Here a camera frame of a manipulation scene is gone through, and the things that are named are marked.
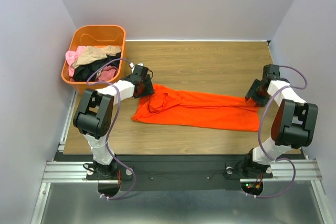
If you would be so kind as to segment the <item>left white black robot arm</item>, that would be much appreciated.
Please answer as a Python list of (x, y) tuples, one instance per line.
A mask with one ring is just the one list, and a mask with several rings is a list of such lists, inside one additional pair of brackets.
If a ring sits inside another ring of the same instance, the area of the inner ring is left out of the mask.
[(154, 93), (153, 72), (142, 64), (135, 65), (127, 77), (105, 88), (85, 89), (73, 117), (73, 125), (87, 140), (93, 162), (85, 164), (88, 176), (114, 179), (119, 164), (108, 147), (107, 137), (116, 122), (121, 101), (141, 98)]

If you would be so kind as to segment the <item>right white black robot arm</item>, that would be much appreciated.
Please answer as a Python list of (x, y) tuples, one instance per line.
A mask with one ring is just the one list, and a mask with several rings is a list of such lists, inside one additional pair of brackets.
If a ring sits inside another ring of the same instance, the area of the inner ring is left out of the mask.
[(278, 111), (271, 126), (270, 137), (258, 139), (258, 146), (244, 158), (245, 175), (270, 173), (270, 164), (290, 150), (307, 147), (313, 140), (318, 116), (318, 106), (299, 97), (290, 82), (281, 77), (279, 65), (265, 65), (262, 79), (256, 79), (245, 95), (257, 106), (269, 109), (272, 102)]

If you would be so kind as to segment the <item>orange t shirt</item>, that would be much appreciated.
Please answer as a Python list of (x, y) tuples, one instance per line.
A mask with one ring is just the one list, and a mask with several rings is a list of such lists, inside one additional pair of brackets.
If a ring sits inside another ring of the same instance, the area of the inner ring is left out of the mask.
[(247, 132), (259, 129), (258, 108), (252, 100), (159, 84), (154, 85), (154, 94), (139, 99), (132, 121)]

